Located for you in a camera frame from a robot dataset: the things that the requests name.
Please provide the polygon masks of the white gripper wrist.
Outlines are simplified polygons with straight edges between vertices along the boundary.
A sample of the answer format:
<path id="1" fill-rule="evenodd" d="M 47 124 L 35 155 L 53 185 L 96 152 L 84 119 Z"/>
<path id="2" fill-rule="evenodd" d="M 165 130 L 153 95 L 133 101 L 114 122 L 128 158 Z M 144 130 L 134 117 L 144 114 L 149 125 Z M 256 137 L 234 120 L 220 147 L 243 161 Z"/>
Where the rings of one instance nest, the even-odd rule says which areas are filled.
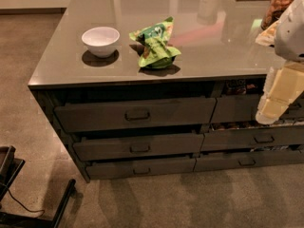
<path id="1" fill-rule="evenodd" d="M 256 121 L 273 124 L 303 92 L 303 63 L 286 61 L 282 67 L 271 67 L 258 103 Z"/>

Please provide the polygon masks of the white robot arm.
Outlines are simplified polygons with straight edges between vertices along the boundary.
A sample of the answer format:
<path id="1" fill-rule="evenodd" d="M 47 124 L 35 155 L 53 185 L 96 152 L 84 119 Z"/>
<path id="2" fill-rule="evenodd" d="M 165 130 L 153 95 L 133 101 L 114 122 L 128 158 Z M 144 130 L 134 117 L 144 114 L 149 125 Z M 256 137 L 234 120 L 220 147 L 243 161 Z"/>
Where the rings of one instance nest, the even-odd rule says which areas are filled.
<path id="1" fill-rule="evenodd" d="M 260 124 L 276 122 L 304 92 L 304 0 L 294 0 L 275 24 L 275 54 L 286 62 L 267 74 L 256 113 Z"/>

